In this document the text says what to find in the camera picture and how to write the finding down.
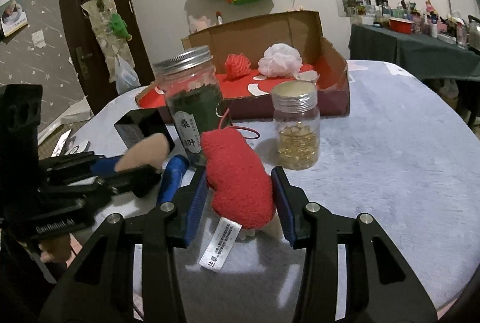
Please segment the person's left hand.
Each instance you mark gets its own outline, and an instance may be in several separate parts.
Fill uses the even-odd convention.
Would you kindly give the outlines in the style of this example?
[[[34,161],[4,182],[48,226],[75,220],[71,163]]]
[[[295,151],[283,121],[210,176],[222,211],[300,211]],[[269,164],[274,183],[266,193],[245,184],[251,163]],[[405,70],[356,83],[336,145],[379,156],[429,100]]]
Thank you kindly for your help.
[[[42,263],[66,263],[71,255],[71,236],[64,234],[58,238],[45,240],[38,244]]]

